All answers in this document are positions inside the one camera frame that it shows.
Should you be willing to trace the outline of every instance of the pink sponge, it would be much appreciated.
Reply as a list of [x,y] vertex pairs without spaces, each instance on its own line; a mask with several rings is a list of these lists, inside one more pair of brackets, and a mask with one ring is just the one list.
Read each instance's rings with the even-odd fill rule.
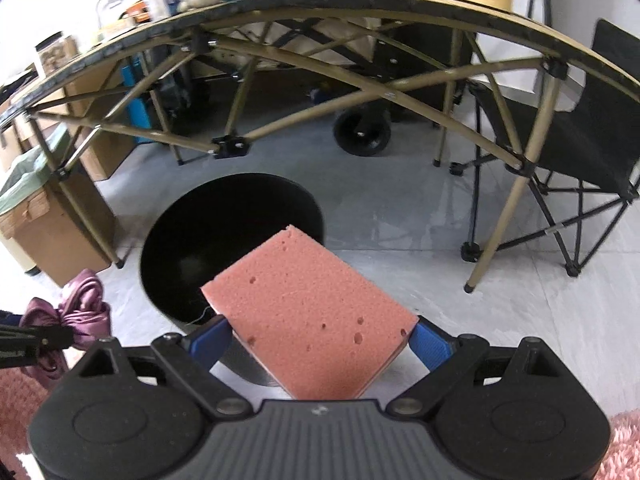
[[202,292],[297,399],[354,399],[404,348],[417,317],[289,226]]

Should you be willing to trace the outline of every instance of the black trash can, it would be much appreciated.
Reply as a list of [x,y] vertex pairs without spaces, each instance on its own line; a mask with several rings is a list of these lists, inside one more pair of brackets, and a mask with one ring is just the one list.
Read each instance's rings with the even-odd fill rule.
[[[324,243],[322,212],[295,182],[240,173],[202,184],[174,202],[146,238],[140,259],[145,292],[188,333],[214,316],[200,287],[288,225]],[[235,339],[221,361],[252,383],[275,384]]]

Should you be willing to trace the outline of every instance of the gray floor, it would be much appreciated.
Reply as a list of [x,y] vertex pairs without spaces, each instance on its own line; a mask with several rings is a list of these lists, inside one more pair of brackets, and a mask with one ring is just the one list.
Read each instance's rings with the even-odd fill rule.
[[[302,104],[287,102],[287,107]],[[283,113],[273,99],[261,104],[261,121]],[[469,103],[456,113],[471,124]],[[248,127],[254,121],[244,125]],[[608,414],[640,406],[640,269],[638,209],[632,208],[579,279],[569,278],[551,238],[498,254],[472,295],[462,290],[472,265],[458,254],[465,240],[471,175],[450,176],[431,165],[437,134],[412,120],[394,125],[382,156],[359,158],[342,152],[330,134],[332,118],[290,128],[258,142],[248,156],[230,160],[197,158],[178,167],[169,151],[140,146],[100,190],[119,218],[119,252],[124,269],[100,274],[113,307],[114,334],[123,344],[148,344],[174,330],[145,297],[138,261],[145,235],[162,211],[193,187],[226,174],[263,171],[290,178],[318,200],[326,220],[326,246],[400,303],[453,334],[475,332],[492,344],[517,345],[526,335],[544,338],[565,360]],[[446,160],[466,160],[473,147],[449,136]],[[479,237],[494,225],[513,176],[494,162],[483,171]],[[575,211],[575,198],[552,197],[558,218]],[[606,224],[586,224],[585,242]],[[544,226],[527,196],[509,235]],[[573,234],[568,234],[572,244]],[[21,312],[32,296],[53,300],[46,277],[21,275],[0,258],[0,308]],[[274,388],[250,389],[222,366],[214,372],[255,402],[282,396]],[[368,391],[386,402],[426,370],[407,352]]]

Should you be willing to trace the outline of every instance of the folding chair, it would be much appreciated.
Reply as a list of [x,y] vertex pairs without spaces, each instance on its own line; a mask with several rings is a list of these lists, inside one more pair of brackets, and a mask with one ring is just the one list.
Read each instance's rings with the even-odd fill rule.
[[[638,38],[606,20],[599,20],[593,38],[593,50],[633,77],[640,78],[640,40]],[[512,151],[507,129],[492,90],[474,82],[470,84],[469,91],[476,98],[476,131],[481,133],[482,109],[494,129],[496,143]],[[537,108],[513,100],[506,99],[506,101],[517,135],[521,144],[525,146],[536,118]],[[640,104],[608,83],[587,74],[584,91],[574,110],[554,114],[538,163],[539,168],[549,171],[546,179],[541,181],[534,173],[528,183],[549,227],[503,242],[498,245],[497,250],[552,234],[564,256],[567,274],[577,277],[613,231],[633,200],[638,198],[640,177],[634,183],[630,182],[630,178],[639,158]],[[477,262],[482,253],[475,242],[480,168],[491,160],[495,160],[493,155],[482,155],[480,148],[476,146],[474,160],[466,164],[452,162],[449,167],[449,172],[458,176],[462,175],[466,168],[474,168],[475,172],[468,239],[460,249],[462,259],[468,262]],[[576,178],[578,186],[551,187],[550,181],[555,173]],[[544,200],[544,196],[552,192],[577,194],[577,215],[557,222]],[[618,197],[585,211],[584,195],[586,193],[615,194]],[[582,222],[616,206],[620,206],[620,209],[613,220],[589,253],[580,259]],[[573,256],[567,250],[560,233],[562,229],[572,225],[577,229]]]

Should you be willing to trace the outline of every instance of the purple cloth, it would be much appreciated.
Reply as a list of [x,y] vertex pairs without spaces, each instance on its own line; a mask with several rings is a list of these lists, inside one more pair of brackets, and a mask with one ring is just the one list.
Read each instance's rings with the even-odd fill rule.
[[[57,308],[48,301],[33,298],[20,326],[69,326],[74,331],[73,346],[87,350],[99,337],[111,335],[111,309],[102,300],[103,291],[96,274],[85,269],[63,287]],[[68,366],[62,351],[44,350],[37,366],[25,367],[22,371],[51,390],[68,371]]]

